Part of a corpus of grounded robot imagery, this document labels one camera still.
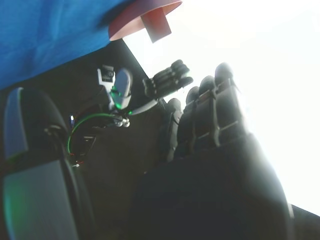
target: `robotic hand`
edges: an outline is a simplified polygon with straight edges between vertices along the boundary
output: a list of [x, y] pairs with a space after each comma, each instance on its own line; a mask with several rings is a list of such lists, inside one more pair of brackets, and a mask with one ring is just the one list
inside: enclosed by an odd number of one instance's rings
[[167, 69], [153, 78], [143, 80], [144, 93], [150, 99], [146, 104], [126, 111], [131, 101], [132, 74], [122, 68], [117, 74], [112, 66], [103, 65], [97, 69], [98, 82], [104, 86], [108, 105], [95, 105], [78, 116], [72, 116], [72, 133], [67, 142], [67, 150], [75, 157], [75, 166], [83, 163], [93, 146], [96, 136], [106, 127], [129, 127], [129, 116], [143, 113], [154, 107], [163, 98], [193, 82], [188, 76], [189, 68], [181, 61], [175, 61]]

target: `blue fabric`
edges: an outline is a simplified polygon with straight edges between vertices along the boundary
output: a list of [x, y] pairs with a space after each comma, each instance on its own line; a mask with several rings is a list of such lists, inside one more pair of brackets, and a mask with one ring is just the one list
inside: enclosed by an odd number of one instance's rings
[[130, 0], [0, 0], [0, 89], [103, 48]]

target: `green light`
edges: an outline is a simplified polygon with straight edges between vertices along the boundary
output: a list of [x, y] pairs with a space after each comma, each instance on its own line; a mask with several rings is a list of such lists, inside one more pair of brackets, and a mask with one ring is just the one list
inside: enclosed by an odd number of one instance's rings
[[71, 134], [70, 136], [68, 137], [68, 140], [66, 142], [66, 150], [68, 151], [68, 153], [70, 154], [71, 153], [71, 150], [70, 150], [70, 142], [71, 142], [71, 136], [72, 134], [76, 131], [76, 129], [80, 126], [80, 124], [82, 124], [83, 122], [89, 120], [89, 119], [92, 119], [92, 118], [95, 118], [95, 117], [107, 117], [107, 118], [115, 118], [116, 116], [113, 115], [113, 114], [107, 114], [107, 113], [94, 113], [94, 114], [91, 114], [91, 115], [88, 115], [86, 116], [85, 118], [81, 119], [75, 126], [74, 128], [72, 129], [71, 131]]

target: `gray panel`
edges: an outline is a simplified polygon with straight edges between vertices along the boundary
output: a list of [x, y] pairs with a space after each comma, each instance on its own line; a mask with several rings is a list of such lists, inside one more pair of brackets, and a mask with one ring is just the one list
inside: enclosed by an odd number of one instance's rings
[[11, 240], [77, 240], [59, 161], [4, 178], [4, 214]]

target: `blue cloth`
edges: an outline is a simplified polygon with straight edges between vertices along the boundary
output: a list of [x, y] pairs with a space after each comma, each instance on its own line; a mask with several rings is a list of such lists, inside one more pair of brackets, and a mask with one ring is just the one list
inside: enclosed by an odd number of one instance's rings
[[0, 0], [0, 89], [106, 46], [131, 0]]

